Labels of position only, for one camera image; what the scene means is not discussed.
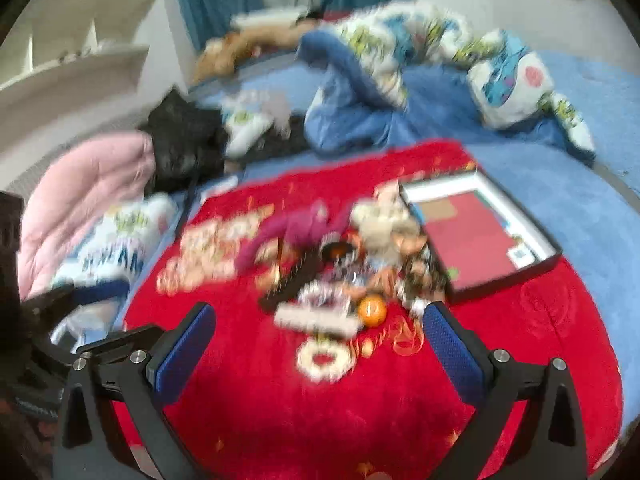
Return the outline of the cream fuzzy headband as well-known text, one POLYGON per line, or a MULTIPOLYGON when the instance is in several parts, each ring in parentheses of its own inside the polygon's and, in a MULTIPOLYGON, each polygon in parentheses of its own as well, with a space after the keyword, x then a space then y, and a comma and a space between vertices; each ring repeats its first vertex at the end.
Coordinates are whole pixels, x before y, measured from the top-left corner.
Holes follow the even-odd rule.
POLYGON ((296 332, 326 334, 342 339, 354 338, 363 328, 358 316, 298 304, 279 304, 273 323, 296 332))

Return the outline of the dark brown fuzzy hair clip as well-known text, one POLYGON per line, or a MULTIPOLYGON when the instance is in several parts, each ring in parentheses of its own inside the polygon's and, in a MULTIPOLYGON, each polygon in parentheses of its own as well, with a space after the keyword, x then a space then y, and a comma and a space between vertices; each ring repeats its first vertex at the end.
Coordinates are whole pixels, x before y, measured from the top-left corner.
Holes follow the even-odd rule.
POLYGON ((281 302, 297 298, 300 290, 312 282, 321 270, 322 260, 316 250, 304 252, 280 282, 259 299, 259 307, 266 313, 276 312, 281 302))

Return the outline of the white text print pillow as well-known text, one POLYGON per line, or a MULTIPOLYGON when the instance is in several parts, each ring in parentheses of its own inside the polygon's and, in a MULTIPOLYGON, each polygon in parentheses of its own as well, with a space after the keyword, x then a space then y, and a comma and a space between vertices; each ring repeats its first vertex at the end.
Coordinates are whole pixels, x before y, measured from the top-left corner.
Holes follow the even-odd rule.
POLYGON ((177 212, 174 200, 164 193, 111 206, 63 260, 51 286, 115 280, 134 284, 177 212))

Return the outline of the red plush blanket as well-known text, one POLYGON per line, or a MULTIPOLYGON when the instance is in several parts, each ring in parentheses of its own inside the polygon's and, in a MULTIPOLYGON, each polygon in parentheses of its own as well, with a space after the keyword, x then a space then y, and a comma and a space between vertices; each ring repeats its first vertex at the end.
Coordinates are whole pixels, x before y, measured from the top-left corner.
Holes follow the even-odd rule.
MULTIPOLYGON (((213 340, 166 411, 186 448, 221 479, 423 479, 460 437, 473 410, 459 399, 421 327, 399 304, 348 346, 360 352, 337 382, 296 367, 303 336, 274 326, 253 275, 180 287, 179 249, 158 257, 125 313, 128 328, 176 326, 194 304, 217 315, 213 340)), ((620 369, 602 318, 566 260, 541 276, 457 304, 454 315, 486 346, 515 359, 567 362, 590 466, 622 428, 620 369)))

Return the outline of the pink quilted jacket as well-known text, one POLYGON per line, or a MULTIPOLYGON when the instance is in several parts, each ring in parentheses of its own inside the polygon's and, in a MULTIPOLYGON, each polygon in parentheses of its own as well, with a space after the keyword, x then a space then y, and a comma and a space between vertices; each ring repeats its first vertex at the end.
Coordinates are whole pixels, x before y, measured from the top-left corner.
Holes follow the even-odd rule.
POLYGON ((49 287, 64 258, 111 206, 143 196, 155 170, 151 137, 99 134, 60 156, 27 201, 17 254, 20 297, 49 287))

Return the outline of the cream crochet scrunchie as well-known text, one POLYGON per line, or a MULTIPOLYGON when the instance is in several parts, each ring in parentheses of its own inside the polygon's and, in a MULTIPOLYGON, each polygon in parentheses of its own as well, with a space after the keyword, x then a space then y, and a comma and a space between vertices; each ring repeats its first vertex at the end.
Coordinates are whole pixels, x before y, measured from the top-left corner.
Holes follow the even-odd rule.
POLYGON ((308 338, 296 352, 296 368, 311 382, 338 382, 355 366, 356 359, 347 344, 308 338))

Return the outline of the magenta plush bear headband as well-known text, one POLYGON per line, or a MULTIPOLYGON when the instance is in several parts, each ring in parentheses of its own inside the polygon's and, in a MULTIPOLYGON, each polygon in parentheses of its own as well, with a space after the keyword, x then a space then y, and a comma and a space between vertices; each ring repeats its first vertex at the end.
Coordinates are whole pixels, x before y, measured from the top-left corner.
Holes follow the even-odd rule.
POLYGON ((234 270, 244 274, 256 260, 258 250, 270 240, 280 240, 296 249, 319 246, 328 235, 342 235, 349 226, 354 202, 347 202, 337 214, 331 216, 328 205, 316 200, 310 206, 283 211, 263 221, 257 234, 241 247, 234 260, 234 270))

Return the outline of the black shallow cardboard box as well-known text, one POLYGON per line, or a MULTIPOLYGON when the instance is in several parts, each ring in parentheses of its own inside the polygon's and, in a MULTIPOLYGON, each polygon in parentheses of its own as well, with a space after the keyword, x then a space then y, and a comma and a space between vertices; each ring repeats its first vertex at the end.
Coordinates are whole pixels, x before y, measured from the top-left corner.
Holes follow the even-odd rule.
POLYGON ((483 169, 405 181, 399 195, 426 235, 451 302, 536 278, 562 256, 553 236, 483 169))

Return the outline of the black puffer jacket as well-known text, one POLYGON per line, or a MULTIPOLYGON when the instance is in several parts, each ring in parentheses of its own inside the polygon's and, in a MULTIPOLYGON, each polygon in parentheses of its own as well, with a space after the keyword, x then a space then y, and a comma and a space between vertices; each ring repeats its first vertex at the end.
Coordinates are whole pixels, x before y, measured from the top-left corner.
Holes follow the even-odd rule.
POLYGON ((172 88, 139 130, 151 137, 155 170, 144 194, 174 194, 219 178, 229 133, 218 108, 201 108, 172 88))

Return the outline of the blue bed sheet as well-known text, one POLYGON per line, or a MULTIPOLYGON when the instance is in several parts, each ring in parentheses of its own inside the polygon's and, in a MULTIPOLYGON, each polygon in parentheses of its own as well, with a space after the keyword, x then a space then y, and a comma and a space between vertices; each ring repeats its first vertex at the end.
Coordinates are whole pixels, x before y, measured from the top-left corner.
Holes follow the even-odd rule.
MULTIPOLYGON (((636 135, 629 155, 639 170, 639 77, 598 62, 567 54, 542 54, 560 90, 586 113, 596 133, 636 135)), ((189 90, 201 107, 220 107, 225 96, 242 90, 281 91, 292 112, 306 113, 326 69, 294 61, 294 54, 272 54, 250 63, 231 78, 214 78, 189 90)), ((424 141, 448 140, 443 138, 424 141)), ((280 162, 251 162, 244 179, 282 174, 285 169, 333 164, 357 156, 380 154, 391 148, 357 148, 327 155, 310 148, 280 162)), ((639 390, 639 213, 593 164, 584 164, 550 145, 509 141, 463 144, 488 174, 506 188, 560 243, 565 258, 585 283, 612 344, 626 398, 639 390)))

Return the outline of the monster print pillow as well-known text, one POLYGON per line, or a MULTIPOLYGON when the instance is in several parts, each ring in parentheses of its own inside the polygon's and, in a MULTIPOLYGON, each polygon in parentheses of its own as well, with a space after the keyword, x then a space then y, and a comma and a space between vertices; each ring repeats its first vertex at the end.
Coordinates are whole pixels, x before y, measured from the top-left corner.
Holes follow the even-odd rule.
POLYGON ((283 139, 291 135, 291 107, 281 91, 242 90, 225 96, 219 106, 229 135, 224 152, 227 158, 246 155, 271 128, 283 139))

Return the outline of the beige plush rabbit toy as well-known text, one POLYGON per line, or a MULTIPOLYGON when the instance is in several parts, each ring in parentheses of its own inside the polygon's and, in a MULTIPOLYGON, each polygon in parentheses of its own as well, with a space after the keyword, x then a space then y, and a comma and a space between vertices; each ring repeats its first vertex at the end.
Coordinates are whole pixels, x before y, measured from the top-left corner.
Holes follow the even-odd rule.
POLYGON ((389 264, 400 261, 393 234, 418 235, 420 232, 418 222, 404 205, 381 203, 373 198, 358 200, 352 206, 349 219, 367 256, 389 264))

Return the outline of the brown plush toy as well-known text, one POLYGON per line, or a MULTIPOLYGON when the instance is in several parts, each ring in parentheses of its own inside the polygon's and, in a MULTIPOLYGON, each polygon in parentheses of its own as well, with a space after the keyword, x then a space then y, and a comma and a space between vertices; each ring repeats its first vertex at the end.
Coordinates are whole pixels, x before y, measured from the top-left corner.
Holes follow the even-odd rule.
POLYGON ((236 69, 256 52, 295 50, 300 38, 317 28, 320 20, 304 18, 291 25, 260 25, 232 30, 222 38, 212 38, 195 63, 192 84, 210 78, 231 77, 236 69))

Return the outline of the blue fleece blanket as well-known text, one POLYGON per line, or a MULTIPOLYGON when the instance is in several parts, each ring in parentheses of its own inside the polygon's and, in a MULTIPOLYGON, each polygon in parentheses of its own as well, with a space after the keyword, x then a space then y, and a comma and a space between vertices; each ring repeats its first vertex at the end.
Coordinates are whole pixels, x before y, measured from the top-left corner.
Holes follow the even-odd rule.
POLYGON ((393 106, 375 88, 343 41, 324 30, 308 32, 297 56, 326 68, 309 105, 305 134, 322 154, 357 148, 400 148, 427 139, 463 144, 526 141, 559 148, 590 166, 596 149, 586 123, 560 92, 543 91, 534 110, 514 125, 491 128, 480 114, 465 73, 436 65, 409 66, 400 72, 408 89, 404 106, 393 106))

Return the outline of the monster print duvet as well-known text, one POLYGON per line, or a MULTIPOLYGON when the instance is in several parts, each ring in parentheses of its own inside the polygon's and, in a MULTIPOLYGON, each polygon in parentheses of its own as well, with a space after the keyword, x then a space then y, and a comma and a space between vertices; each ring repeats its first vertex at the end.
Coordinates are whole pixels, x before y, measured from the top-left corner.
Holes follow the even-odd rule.
POLYGON ((350 14, 330 31, 385 104, 401 110, 408 106, 405 68, 442 64, 465 72, 485 126, 504 130, 535 116, 551 116, 574 154, 586 162, 596 156, 587 124, 556 90, 546 64, 505 29, 479 35, 459 13, 428 2, 396 0, 350 14))

